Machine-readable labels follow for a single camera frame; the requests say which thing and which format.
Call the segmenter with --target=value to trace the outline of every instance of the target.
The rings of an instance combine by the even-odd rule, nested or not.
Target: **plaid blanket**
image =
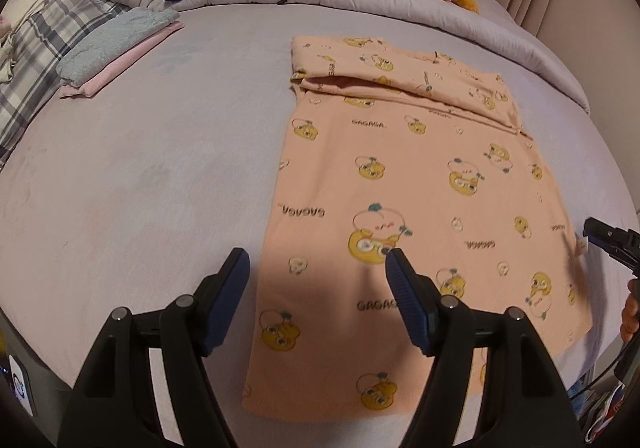
[[[14,36],[14,78],[0,84],[0,170],[60,86],[60,59],[99,25],[127,11],[108,0],[47,0]]]

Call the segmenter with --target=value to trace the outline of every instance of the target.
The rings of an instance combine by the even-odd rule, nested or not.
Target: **person's hand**
[[[637,284],[637,280],[629,282],[629,291],[633,293],[634,284]],[[625,308],[622,310],[622,325],[620,326],[620,335],[623,341],[629,342],[633,335],[638,332],[640,324],[638,323],[638,302],[632,294],[626,299]]]

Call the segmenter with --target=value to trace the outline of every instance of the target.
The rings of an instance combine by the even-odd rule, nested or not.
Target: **light blue folded towel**
[[[169,25],[178,12],[133,8],[97,27],[60,60],[56,71],[63,84],[80,87],[136,44]]]

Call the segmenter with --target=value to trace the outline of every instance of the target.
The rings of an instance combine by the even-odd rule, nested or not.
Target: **cartoon print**
[[[299,118],[291,121],[293,133],[303,139],[313,141],[318,136],[318,129],[314,127],[314,122],[309,120],[300,120]]]
[[[478,191],[478,183],[484,177],[475,165],[455,158],[449,161],[449,185],[459,194],[474,195]]]
[[[433,90],[433,87],[429,83],[429,75],[426,72],[424,73],[424,85],[418,86],[418,90],[425,92],[431,92]]]
[[[530,164],[529,168],[531,168],[531,175],[533,176],[533,179],[542,179],[542,168],[537,164]]]
[[[394,404],[398,386],[390,381],[386,372],[364,374],[356,381],[360,402],[369,410],[384,410]]]
[[[385,166],[379,163],[375,157],[365,157],[361,155],[356,158],[356,166],[358,167],[358,173],[364,177],[364,179],[382,179],[385,174]]]
[[[498,264],[498,274],[500,276],[507,276],[509,272],[509,265],[506,262],[501,262]]]
[[[383,208],[378,203],[358,213],[353,218],[353,227],[355,231],[349,237],[349,252],[365,264],[382,264],[400,237],[413,235],[399,212]]]
[[[376,104],[375,100],[368,100],[366,98],[350,98],[349,96],[344,97],[344,102],[360,108],[371,108]]]
[[[451,221],[451,227],[456,230],[457,232],[461,232],[463,229],[462,226],[462,219],[460,217],[455,217],[452,221]]]
[[[262,311],[258,317],[262,329],[262,342],[274,351],[286,352],[296,346],[300,329],[291,321],[291,314],[286,311],[269,309]]]
[[[291,274],[302,274],[306,269],[306,258],[292,256],[289,259],[289,272]]]
[[[409,130],[414,134],[424,134],[427,131],[427,126],[420,121],[418,118],[414,118],[412,116],[405,116],[404,120],[406,121]]]
[[[484,386],[484,381],[486,380],[486,364],[487,364],[487,355],[488,355],[488,349],[485,347],[484,349],[480,349],[480,356],[482,357],[482,360],[484,361],[484,365],[482,366],[482,368],[480,369],[480,383],[482,383],[482,386]]]
[[[569,301],[569,307],[573,307],[575,305],[575,289],[574,284],[569,284],[567,287],[567,300]]]
[[[529,229],[529,221],[524,217],[516,217],[514,219],[516,231],[522,238],[531,238],[531,230]]]
[[[352,47],[364,47],[367,43],[373,42],[371,38],[345,38],[343,41]]]
[[[451,294],[459,300],[465,295],[466,280],[457,269],[441,269],[436,274],[436,282],[440,286],[440,294]]]
[[[490,144],[489,153],[484,152],[484,155],[492,165],[504,173],[509,173],[509,170],[513,168],[513,163],[509,161],[509,152],[498,144]]]
[[[551,308],[551,279],[543,272],[537,272],[531,281],[531,294],[524,301],[529,305],[531,314],[546,319]]]
[[[447,65],[455,65],[457,63],[451,56],[436,51],[436,59],[434,63],[438,63],[438,58],[445,59],[447,61]]]
[[[482,103],[489,110],[494,110],[494,108],[495,108],[494,99],[491,96],[487,96],[485,94],[482,94],[480,92],[480,89],[476,89],[476,90],[469,89],[469,95],[473,99],[475,99],[477,102]]]
[[[368,65],[373,65],[378,69],[380,69],[381,71],[384,71],[387,73],[391,72],[394,69],[394,65],[389,60],[387,60],[386,58],[383,58],[378,54],[363,54],[360,57],[360,61]]]

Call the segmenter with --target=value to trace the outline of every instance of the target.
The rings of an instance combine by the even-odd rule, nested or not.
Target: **cable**
[[[626,352],[626,348],[629,346],[629,344],[626,344],[624,347],[622,347],[622,350],[620,351],[620,354],[618,354],[616,356],[616,359],[613,360],[611,362],[611,364],[609,365],[609,367],[605,368],[600,375],[593,381],[591,381],[591,383],[589,383],[587,386],[585,386],[580,392],[576,392],[574,395],[572,395],[569,399],[570,400],[574,400],[575,398],[577,398],[578,396],[583,395],[587,390],[590,390],[593,385],[595,385],[596,383],[598,383],[602,378],[604,378],[604,376],[606,376],[609,371],[613,368],[613,366],[620,361],[620,358],[622,358],[622,356],[625,354]]]

